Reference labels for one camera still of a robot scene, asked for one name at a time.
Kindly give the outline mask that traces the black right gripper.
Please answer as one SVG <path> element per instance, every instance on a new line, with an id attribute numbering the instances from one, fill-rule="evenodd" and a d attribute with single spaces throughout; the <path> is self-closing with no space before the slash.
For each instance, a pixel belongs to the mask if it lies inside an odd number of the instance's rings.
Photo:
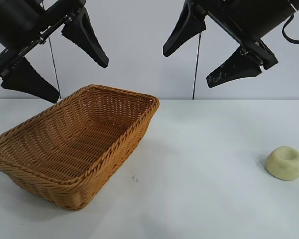
<path id="1" fill-rule="evenodd" d="M 261 40 L 299 10 L 299 0 L 187 0 L 170 37 L 163 46 L 165 57 L 206 30 L 212 18 L 240 47 L 207 77 L 210 88 L 261 74 L 278 60 Z"/>

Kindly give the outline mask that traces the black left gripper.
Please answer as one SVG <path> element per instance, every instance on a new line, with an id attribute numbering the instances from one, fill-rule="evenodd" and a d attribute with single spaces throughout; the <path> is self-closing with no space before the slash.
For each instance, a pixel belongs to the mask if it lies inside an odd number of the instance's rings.
<path id="1" fill-rule="evenodd" d="M 109 58 L 95 35 L 85 4 L 84 0 L 58 0 L 44 9 L 37 0 L 0 0 L 0 44 L 5 47 L 0 53 L 0 77 L 69 19 L 73 20 L 65 24 L 61 34 L 107 68 Z M 54 104 L 60 97 L 59 91 L 41 77 L 25 57 L 2 78 L 0 86 Z"/>

